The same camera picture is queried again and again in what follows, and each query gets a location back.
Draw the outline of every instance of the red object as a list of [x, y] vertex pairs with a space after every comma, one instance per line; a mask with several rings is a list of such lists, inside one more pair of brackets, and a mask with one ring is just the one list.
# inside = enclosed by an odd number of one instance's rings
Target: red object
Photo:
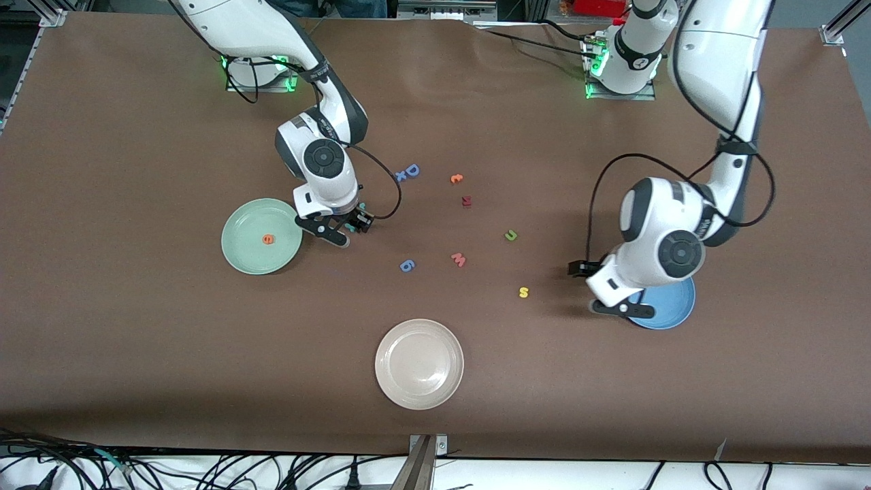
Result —
[[626, 0], [575, 0], [575, 13], [597, 17], [622, 17]]

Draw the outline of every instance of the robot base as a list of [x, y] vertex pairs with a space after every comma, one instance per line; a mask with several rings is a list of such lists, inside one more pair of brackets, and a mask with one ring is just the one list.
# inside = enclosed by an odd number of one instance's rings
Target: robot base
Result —
[[593, 36], [587, 36], [581, 44], [581, 52], [589, 52], [595, 54], [596, 58], [584, 58], [584, 79], [586, 80], [585, 90], [588, 99], [614, 99], [614, 100], [654, 100], [656, 94], [653, 91], [653, 82], [648, 81], [645, 88], [632, 94], [615, 93], [602, 85], [602, 82], [593, 74], [594, 71], [601, 69], [601, 64], [607, 63], [608, 50], [607, 39], [604, 31], [596, 31]]

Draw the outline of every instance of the green light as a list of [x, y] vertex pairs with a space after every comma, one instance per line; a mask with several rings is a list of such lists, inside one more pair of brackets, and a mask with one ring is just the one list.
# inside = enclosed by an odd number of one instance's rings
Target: green light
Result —
[[590, 73], [592, 73], [595, 77], [601, 77], [605, 63], [608, 63], [608, 50], [602, 50], [602, 61], [594, 63], [592, 69], [590, 70]]
[[296, 92], [296, 81], [296, 73], [291, 75], [290, 78], [286, 78], [284, 80], [284, 87], [287, 89], [288, 92]]

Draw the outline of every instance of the beige plate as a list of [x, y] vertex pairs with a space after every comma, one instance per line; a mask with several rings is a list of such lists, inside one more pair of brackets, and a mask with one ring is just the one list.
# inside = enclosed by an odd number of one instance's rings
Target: beige plate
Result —
[[443, 404], [463, 379], [463, 349], [444, 325], [418, 318], [396, 325], [375, 355], [375, 377], [388, 398], [411, 410]]

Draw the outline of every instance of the metal frame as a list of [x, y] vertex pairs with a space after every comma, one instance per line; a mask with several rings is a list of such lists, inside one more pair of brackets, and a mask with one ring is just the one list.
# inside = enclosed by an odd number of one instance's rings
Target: metal frame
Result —
[[439, 449], [438, 436], [427, 434], [418, 436], [411, 454], [402, 464], [390, 490], [430, 490], [433, 485], [433, 472], [436, 469], [436, 451]]
[[844, 10], [820, 27], [820, 37], [826, 46], [844, 44], [842, 34], [866, 12], [871, 10], [871, 0], [852, 0]]
[[3, 130], [6, 128], [6, 121], [9, 119], [10, 114], [12, 114], [12, 106], [15, 105], [15, 100], [18, 98], [18, 93], [21, 91], [21, 85], [24, 83], [24, 77], [27, 76], [27, 71], [30, 69], [30, 63], [33, 61], [34, 55], [37, 53], [39, 41], [43, 38], [44, 33], [45, 28], [40, 27], [39, 32], [37, 33], [37, 38], [33, 40], [33, 46], [30, 48], [30, 53], [27, 55], [27, 61], [24, 62], [24, 68], [21, 70], [21, 76], [18, 77], [15, 91], [12, 93], [12, 97], [9, 98], [9, 106], [6, 107], [6, 112], [3, 113], [3, 118], [0, 119], [0, 136], [3, 135]]

